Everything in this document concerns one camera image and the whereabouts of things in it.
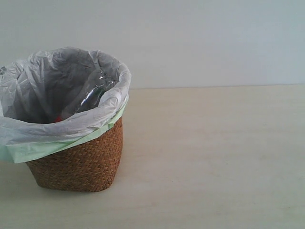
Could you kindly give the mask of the brown woven wicker basket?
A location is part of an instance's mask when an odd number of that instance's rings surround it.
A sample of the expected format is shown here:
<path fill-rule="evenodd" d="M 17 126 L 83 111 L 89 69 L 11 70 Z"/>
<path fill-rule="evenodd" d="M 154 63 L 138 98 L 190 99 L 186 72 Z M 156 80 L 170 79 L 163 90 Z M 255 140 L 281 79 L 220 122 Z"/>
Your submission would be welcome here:
<path fill-rule="evenodd" d="M 109 188 L 120 164 L 123 147 L 122 118 L 100 137 L 27 162 L 42 188 L 99 192 Z"/>

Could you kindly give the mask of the green label water bottle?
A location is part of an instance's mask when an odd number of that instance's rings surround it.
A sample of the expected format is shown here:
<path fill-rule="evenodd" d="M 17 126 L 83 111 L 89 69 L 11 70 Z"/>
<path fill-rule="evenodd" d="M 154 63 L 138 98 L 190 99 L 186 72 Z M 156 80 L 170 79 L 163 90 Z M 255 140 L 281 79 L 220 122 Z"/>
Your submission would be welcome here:
<path fill-rule="evenodd" d="M 102 88 L 102 87 L 97 87 L 95 88 L 95 91 L 94 91 L 94 97 L 97 99 L 97 100 L 100 100 L 100 98 L 104 95 L 104 93 L 107 91 L 106 88 Z"/>

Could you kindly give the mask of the red label clear soda bottle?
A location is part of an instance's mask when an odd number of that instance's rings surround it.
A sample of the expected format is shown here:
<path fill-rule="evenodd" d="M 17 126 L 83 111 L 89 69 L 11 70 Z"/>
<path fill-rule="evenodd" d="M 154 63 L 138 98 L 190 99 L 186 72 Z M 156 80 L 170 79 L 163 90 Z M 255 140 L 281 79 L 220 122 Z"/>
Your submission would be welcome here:
<path fill-rule="evenodd" d="M 76 97 L 61 111 L 55 122 L 65 120 L 74 114 L 91 110 L 98 106 L 100 100 L 94 97 L 94 91 L 97 87 L 112 89 L 119 79 L 117 76 L 107 74 L 102 68 L 95 69 L 84 83 Z"/>

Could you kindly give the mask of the white plastic bin liner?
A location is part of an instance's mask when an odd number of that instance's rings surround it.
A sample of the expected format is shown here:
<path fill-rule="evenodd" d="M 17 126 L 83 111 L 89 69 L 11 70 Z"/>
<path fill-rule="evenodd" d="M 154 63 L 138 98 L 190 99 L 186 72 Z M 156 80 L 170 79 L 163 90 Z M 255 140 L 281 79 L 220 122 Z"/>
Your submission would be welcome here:
<path fill-rule="evenodd" d="M 98 105 L 57 122 L 101 69 L 115 81 Z M 77 48 L 39 51 L 0 70 L 0 158 L 29 162 L 94 140 L 121 118 L 132 75 L 116 58 Z"/>

